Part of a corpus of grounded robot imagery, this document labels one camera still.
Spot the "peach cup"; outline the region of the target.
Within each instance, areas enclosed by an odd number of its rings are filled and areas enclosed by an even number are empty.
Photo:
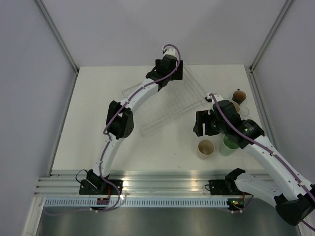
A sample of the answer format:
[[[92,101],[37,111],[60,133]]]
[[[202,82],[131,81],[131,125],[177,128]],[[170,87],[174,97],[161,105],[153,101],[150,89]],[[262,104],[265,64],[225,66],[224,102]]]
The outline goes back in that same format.
[[[215,146],[210,140],[202,140],[197,146],[197,157],[201,160],[207,159],[215,151]]]

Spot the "beige plastic cup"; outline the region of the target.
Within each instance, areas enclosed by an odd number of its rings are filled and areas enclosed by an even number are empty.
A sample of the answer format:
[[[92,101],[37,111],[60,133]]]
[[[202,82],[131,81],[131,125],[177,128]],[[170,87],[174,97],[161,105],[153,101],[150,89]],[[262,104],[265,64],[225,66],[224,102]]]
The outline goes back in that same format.
[[[234,107],[235,107],[235,109],[236,109],[236,112],[237,112],[237,113],[240,113],[240,106],[239,106],[239,104],[236,103],[236,102],[233,102],[233,104],[234,104]]]

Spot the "green cup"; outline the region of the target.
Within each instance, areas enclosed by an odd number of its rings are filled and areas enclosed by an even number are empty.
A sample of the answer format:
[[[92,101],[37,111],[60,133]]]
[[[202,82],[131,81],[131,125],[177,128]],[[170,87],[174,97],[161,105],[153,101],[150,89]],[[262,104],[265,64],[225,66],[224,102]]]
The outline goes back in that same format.
[[[219,153],[222,156],[229,156],[237,149],[239,149],[239,146],[236,143],[231,142],[227,136],[222,137],[219,145]]]

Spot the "white wire dish rack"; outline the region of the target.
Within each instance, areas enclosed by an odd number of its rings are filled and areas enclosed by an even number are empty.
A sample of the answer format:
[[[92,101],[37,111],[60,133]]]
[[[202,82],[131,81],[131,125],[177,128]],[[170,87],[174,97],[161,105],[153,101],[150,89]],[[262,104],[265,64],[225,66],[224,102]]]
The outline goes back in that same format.
[[[148,98],[137,109],[134,113],[136,128],[142,136],[145,136],[204,103],[207,93],[191,71],[191,67],[184,64],[181,81],[170,81],[166,87]]]

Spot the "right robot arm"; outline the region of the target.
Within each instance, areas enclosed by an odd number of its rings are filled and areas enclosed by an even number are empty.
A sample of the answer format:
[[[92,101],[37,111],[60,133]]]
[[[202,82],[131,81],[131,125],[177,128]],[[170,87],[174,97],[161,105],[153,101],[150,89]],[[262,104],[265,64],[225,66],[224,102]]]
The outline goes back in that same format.
[[[315,185],[285,160],[255,121],[241,119],[232,102],[209,101],[212,108],[196,112],[194,133],[198,137],[223,134],[253,157],[276,183],[268,184],[237,168],[225,176],[226,191],[251,194],[274,207],[286,223],[301,223],[315,209]]]

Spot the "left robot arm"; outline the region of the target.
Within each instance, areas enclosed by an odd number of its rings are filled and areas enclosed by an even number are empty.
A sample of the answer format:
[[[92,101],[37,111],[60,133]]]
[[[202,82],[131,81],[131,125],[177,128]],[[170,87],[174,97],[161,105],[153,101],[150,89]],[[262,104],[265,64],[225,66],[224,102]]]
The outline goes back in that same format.
[[[134,113],[151,96],[158,93],[169,81],[183,79],[183,60],[165,55],[157,59],[154,68],[147,73],[144,81],[129,96],[109,104],[106,127],[103,131],[108,136],[100,160],[95,167],[86,171],[86,178],[80,181],[80,195],[103,195],[111,186],[108,180],[111,166],[121,143],[134,129]]]

